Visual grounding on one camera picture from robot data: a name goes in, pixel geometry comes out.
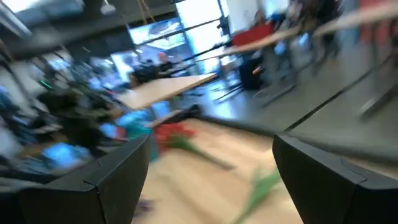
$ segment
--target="red object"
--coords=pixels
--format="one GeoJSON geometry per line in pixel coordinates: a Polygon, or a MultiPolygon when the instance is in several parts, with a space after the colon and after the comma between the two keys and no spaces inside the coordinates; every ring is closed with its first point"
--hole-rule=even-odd
{"type": "Polygon", "coordinates": [[[250,44],[251,42],[255,42],[257,40],[261,40],[273,33],[273,28],[271,24],[263,24],[248,31],[235,34],[232,36],[232,43],[235,46],[242,46],[245,44],[250,44]]]}
{"type": "Polygon", "coordinates": [[[122,127],[116,127],[116,138],[117,140],[125,140],[127,139],[126,130],[122,127]]]}
{"type": "MultiPolygon", "coordinates": [[[[388,2],[386,0],[360,0],[359,8],[366,9],[367,7],[377,6],[378,4],[382,4],[388,2]]],[[[379,44],[385,44],[388,37],[389,37],[389,21],[382,21],[376,30],[376,39],[379,44]]],[[[369,43],[372,38],[372,25],[366,24],[362,25],[361,28],[361,42],[362,43],[369,43]]]]}
{"type": "Polygon", "coordinates": [[[162,124],[155,129],[156,143],[160,153],[168,151],[167,143],[173,135],[177,134],[192,138],[195,131],[187,129],[183,123],[162,124]]]}

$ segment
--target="ceiling light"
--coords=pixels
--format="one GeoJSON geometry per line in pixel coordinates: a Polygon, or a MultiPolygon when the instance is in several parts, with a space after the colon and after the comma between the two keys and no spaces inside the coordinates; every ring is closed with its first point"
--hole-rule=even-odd
{"type": "Polygon", "coordinates": [[[103,5],[101,6],[101,12],[103,15],[107,16],[114,14],[116,12],[116,8],[114,5],[110,4],[108,0],[104,0],[103,5]]]}

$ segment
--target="white wall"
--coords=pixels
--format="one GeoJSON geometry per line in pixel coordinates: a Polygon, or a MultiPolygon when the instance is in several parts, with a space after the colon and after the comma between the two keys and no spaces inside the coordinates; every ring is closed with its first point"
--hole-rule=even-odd
{"type": "MultiPolygon", "coordinates": [[[[259,0],[259,2],[265,7],[267,15],[271,15],[276,10],[285,9],[289,4],[289,0],[259,0]]],[[[229,9],[231,33],[247,29],[258,10],[257,0],[226,0],[226,3],[229,9]]]]}

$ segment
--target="green stem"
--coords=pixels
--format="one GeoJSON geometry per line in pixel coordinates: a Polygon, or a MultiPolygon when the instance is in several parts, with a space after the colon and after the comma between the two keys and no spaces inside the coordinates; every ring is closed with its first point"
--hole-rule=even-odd
{"type": "Polygon", "coordinates": [[[234,166],[231,164],[222,161],[221,159],[215,158],[205,152],[199,150],[196,146],[194,146],[185,136],[175,135],[172,137],[171,142],[169,143],[169,147],[182,149],[187,152],[191,152],[197,156],[200,156],[202,159],[206,159],[209,162],[212,162],[225,170],[234,169],[234,166]]]}
{"type": "Polygon", "coordinates": [[[246,207],[242,214],[236,219],[234,224],[243,224],[246,219],[260,206],[265,200],[269,191],[275,184],[280,180],[278,170],[275,170],[272,174],[267,177],[259,178],[258,171],[255,171],[256,180],[254,180],[253,190],[248,198],[246,207]]]}

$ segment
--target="wooden floor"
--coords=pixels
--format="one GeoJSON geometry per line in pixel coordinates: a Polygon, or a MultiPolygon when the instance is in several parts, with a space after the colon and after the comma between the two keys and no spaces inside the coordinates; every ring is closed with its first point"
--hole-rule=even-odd
{"type": "MultiPolygon", "coordinates": [[[[154,210],[133,223],[232,223],[251,190],[254,169],[275,168],[272,139],[224,126],[187,120],[197,131],[200,149],[236,166],[223,170],[183,151],[173,150],[152,163],[142,195],[155,200],[154,210]]],[[[246,223],[302,223],[281,182],[246,223]]]]}

